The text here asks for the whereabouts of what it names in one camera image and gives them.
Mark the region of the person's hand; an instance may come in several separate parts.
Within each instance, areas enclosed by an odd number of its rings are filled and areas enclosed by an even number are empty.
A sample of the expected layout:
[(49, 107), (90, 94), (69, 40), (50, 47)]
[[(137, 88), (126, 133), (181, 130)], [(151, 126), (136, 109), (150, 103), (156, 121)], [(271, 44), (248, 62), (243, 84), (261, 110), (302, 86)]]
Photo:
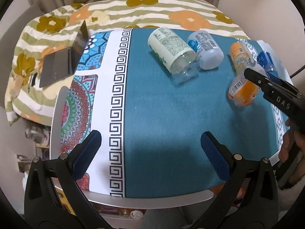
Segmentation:
[(289, 157), (289, 152), (292, 148), (292, 145), (295, 141), (295, 138), (297, 136), (298, 131), (293, 130), (291, 128), (291, 120), (288, 119), (285, 123), (287, 127), (290, 127), (290, 129), (284, 134), (283, 136), (283, 143), (279, 152), (279, 160), (284, 163), (288, 157)]

